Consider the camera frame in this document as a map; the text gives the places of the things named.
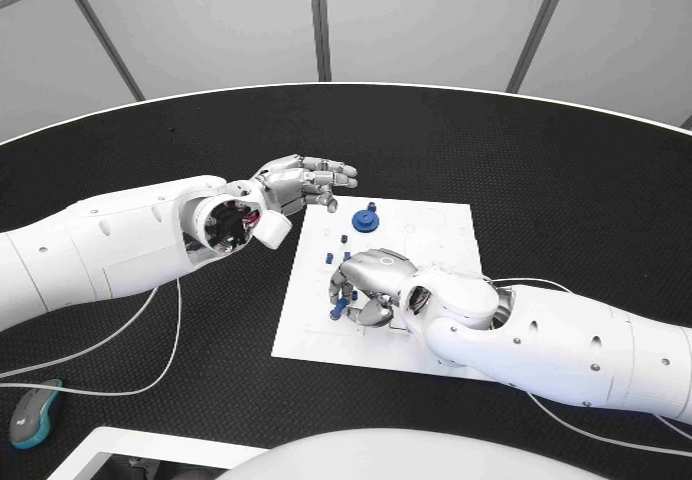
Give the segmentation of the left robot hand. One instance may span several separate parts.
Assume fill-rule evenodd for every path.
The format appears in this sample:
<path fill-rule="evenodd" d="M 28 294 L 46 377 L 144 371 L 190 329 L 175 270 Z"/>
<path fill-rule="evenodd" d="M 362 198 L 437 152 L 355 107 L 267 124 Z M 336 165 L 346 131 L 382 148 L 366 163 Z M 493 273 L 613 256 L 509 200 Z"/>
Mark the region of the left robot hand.
<path fill-rule="evenodd" d="M 291 216 L 307 205 L 325 206 L 335 213 L 333 188 L 355 188 L 356 176 L 356 168 L 346 163 L 294 154 L 268 162 L 254 179 L 263 187 L 268 209 Z"/>

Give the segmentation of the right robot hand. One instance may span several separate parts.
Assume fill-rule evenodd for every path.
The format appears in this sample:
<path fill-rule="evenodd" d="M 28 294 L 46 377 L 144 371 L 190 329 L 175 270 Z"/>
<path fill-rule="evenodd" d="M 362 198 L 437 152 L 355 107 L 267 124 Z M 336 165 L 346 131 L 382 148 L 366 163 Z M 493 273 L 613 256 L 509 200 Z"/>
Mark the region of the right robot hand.
<path fill-rule="evenodd" d="M 379 248 L 359 252 L 336 269 L 329 285 L 333 304 L 340 294 L 351 296 L 359 290 L 369 298 L 362 308 L 345 309 L 348 318 L 365 327 L 382 327 L 394 318 L 394 307 L 402 298 L 401 285 L 418 271 L 411 260 L 400 253 Z"/>

